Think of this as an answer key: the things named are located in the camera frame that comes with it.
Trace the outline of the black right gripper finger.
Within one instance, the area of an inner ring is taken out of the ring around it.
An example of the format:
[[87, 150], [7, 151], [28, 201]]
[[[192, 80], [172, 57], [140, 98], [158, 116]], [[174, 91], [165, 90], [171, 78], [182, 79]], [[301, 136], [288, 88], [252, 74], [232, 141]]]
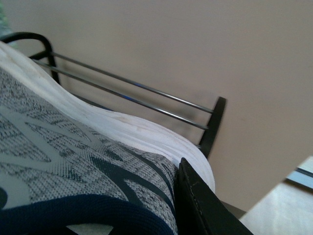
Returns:
[[185, 158], [179, 164], [175, 210], [180, 235], [252, 234], [222, 204]]

